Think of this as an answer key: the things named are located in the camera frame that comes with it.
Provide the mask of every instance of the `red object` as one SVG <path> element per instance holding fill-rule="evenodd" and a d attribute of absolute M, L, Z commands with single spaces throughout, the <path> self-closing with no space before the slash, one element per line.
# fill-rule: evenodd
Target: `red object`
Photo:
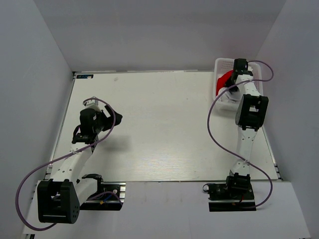
<path fill-rule="evenodd" d="M 231 77 L 232 73 L 233 70 L 225 73 L 222 77 L 218 78 L 216 84 L 216 96 L 218 95 L 219 90 L 225 86 L 226 81 Z"/>

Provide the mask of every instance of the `gray wall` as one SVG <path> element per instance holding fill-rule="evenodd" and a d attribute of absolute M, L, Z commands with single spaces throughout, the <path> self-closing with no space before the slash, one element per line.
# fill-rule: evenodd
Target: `gray wall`
<path fill-rule="evenodd" d="M 285 0 L 35 0 L 73 71 L 254 59 Z"/>
<path fill-rule="evenodd" d="M 257 59 L 275 78 L 264 85 L 266 130 L 283 178 L 291 181 L 312 238 L 319 239 L 319 2 L 289 0 Z"/>
<path fill-rule="evenodd" d="M 47 162 L 70 91 L 72 73 L 32 0 L 0 7 L 0 238 L 20 238 L 15 191 L 31 169 Z M 20 197 L 26 215 L 30 178 Z"/>

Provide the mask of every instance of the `purple cable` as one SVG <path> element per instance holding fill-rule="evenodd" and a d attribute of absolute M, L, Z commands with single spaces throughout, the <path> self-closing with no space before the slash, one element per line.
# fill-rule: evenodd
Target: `purple cable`
<path fill-rule="evenodd" d="M 60 160 L 65 159 L 65 158 L 67 158 L 67 157 L 70 157 L 70 156 L 74 155 L 75 153 L 79 153 L 79 152 L 83 151 L 84 149 L 87 149 L 87 148 L 89 148 L 89 147 L 92 147 L 92 146 L 98 144 L 99 142 L 105 140 L 105 139 L 110 135 L 110 133 L 112 132 L 112 130 L 113 130 L 114 126 L 115 126 L 115 120 L 116 120 L 115 118 L 116 118 L 116 115 L 115 115 L 115 112 L 114 112 L 114 110 L 112 109 L 112 107 L 111 107 L 108 103 L 106 103 L 105 101 L 103 101 L 103 100 L 101 100 L 101 99 L 98 99 L 98 98 L 95 98 L 95 97 L 88 98 L 88 99 L 86 99 L 85 101 L 89 101 L 89 100 L 97 100 L 97 101 L 100 101 L 100 102 L 106 104 L 108 107 L 110 107 L 110 109 L 111 109 L 111 111 L 112 111 L 112 113 L 113 113 L 113 118 L 114 118 L 114 120 L 113 120 L 113 125 L 112 125 L 111 129 L 109 130 L 109 132 L 108 132 L 103 138 L 101 138 L 100 140 L 98 140 L 98 141 L 96 141 L 96 142 L 94 142 L 94 143 L 92 143 L 92 144 L 90 144 L 90 145 L 87 145 L 87 146 L 85 146 L 85 147 L 83 147 L 83 148 L 81 148 L 81 149 L 78 149 L 78 150 L 76 150 L 76 151 L 74 151 L 74 152 L 72 152 L 72 153 L 68 153 L 68 154 L 66 154 L 66 155 L 64 155 L 64 156 L 62 156 L 62 157 L 59 157 L 59 158 L 57 158 L 57 159 L 54 159 L 54 160 L 52 160 L 52 161 L 50 161 L 50 162 L 44 163 L 44 164 L 42 164 L 42 165 L 36 167 L 35 169 L 33 169 L 31 172 L 29 172 L 29 173 L 23 178 L 23 180 L 21 181 L 21 183 L 20 183 L 19 186 L 18 186 L 18 189 L 17 189 L 16 194 L 15 194 L 15 209 L 16 209 L 16 212 L 18 213 L 18 216 L 19 216 L 19 218 L 21 219 L 21 221 L 22 221 L 28 228 L 30 228 L 30 229 L 32 229 L 32 230 L 34 230 L 34 231 L 39 231 L 39 232 L 40 232 L 40 231 L 48 230 L 48 229 L 50 229 L 51 227 L 53 227 L 54 225 L 56 225 L 56 223 L 51 224 L 51 225 L 49 225 L 49 226 L 46 227 L 46 228 L 36 228 L 36 227 L 32 226 L 31 224 L 29 224 L 29 223 L 26 221 L 26 219 L 23 217 L 23 215 L 22 215 L 22 213 L 21 213 L 21 210 L 20 210 L 20 206 L 19 206 L 19 195 L 20 195 L 21 188 L 22 188 L 23 184 L 26 182 L 26 180 L 28 179 L 28 177 L 30 177 L 30 176 L 31 176 L 34 172 L 36 172 L 37 170 L 39 170 L 39 169 L 41 169 L 41 168 L 43 168 L 43 167 L 45 167 L 45 166 L 47 166 L 47 165 L 49 165 L 49 164 L 51 164 L 51 163 L 55 163 L 55 162 L 57 162 L 57 161 L 60 161 Z"/>
<path fill-rule="evenodd" d="M 114 197 L 116 197 L 117 200 L 119 200 L 120 204 L 123 205 L 123 203 L 121 202 L 121 199 L 118 197 L 118 195 L 116 195 L 115 193 L 113 193 L 111 191 L 106 191 L 106 192 L 100 193 L 98 195 L 95 195 L 94 197 L 89 198 L 88 201 L 91 201 L 91 200 L 94 200 L 96 198 L 99 198 L 99 197 L 101 197 L 104 194 L 112 194 Z"/>
<path fill-rule="evenodd" d="M 265 65 L 271 70 L 271 74 L 272 74 L 272 75 L 271 75 L 271 78 L 268 79 L 268 80 L 259 80 L 259 79 L 258 79 L 258 80 L 251 80 L 251 81 L 268 82 L 268 81 L 271 81 L 271 80 L 273 79 L 273 77 L 274 77 L 274 70 L 271 68 L 270 65 L 268 65 L 267 63 L 265 63 L 265 62 L 263 62 L 263 61 L 257 61 L 257 60 L 255 60 L 255 61 L 249 61 L 249 62 L 260 62 L 260 63 L 265 64 Z M 235 85 L 232 85 L 232 86 L 228 87 L 228 88 L 225 89 L 222 93 L 220 93 L 220 94 L 216 97 L 216 99 L 213 101 L 213 103 L 212 103 L 212 105 L 211 105 L 211 107 L 210 107 L 210 109 L 209 109 L 208 118 L 207 118 L 207 130 L 208 130 L 208 133 L 209 133 L 209 136 L 211 137 L 211 139 L 212 139 L 220 148 L 222 148 L 222 149 L 225 150 L 226 152 L 228 152 L 228 153 L 230 153 L 230 154 L 232 154 L 232 155 L 234 155 L 234 156 L 236 156 L 236 157 L 242 159 L 243 161 L 246 161 L 246 159 L 243 158 L 242 156 L 240 156 L 239 154 L 230 151 L 229 149 L 225 148 L 224 146 L 222 146 L 220 143 L 217 142 L 217 140 L 214 138 L 214 136 L 212 135 L 212 133 L 211 133 L 211 131 L 210 131 L 209 121 L 210 121 L 210 115 L 211 115 L 211 112 L 212 112 L 212 110 L 213 110 L 214 105 L 216 104 L 216 102 L 218 101 L 218 99 L 219 99 L 225 92 L 229 91 L 231 88 L 233 88 L 233 87 L 235 87 L 235 86 L 239 86 L 239 85 L 241 85 L 241 84 L 248 83 L 248 82 L 251 82 L 251 81 L 250 81 L 250 80 L 247 80 L 247 81 L 243 81 L 243 82 L 237 83 L 237 84 L 235 84 Z M 257 204 L 257 205 L 254 205 L 254 206 L 251 206 L 251 207 L 245 207 L 245 208 L 256 208 L 256 207 L 259 207 L 259 206 L 263 205 L 263 204 L 264 204 L 265 202 L 267 202 L 267 200 L 270 198 L 270 196 L 271 196 L 271 194 L 272 194 L 272 192 L 273 192 L 273 182 L 272 182 L 271 178 L 269 177 L 269 175 L 268 175 L 264 170 L 262 170 L 261 168 L 257 167 L 256 165 L 252 164 L 252 163 L 249 162 L 249 161 L 246 161 L 246 162 L 247 162 L 250 166 L 256 168 L 257 170 L 259 170 L 260 172 L 262 172 L 263 174 L 265 174 L 266 177 L 268 178 L 269 182 L 270 182 L 270 190 L 269 190 L 268 196 L 267 196 L 261 203 L 259 203 L 259 204 Z"/>

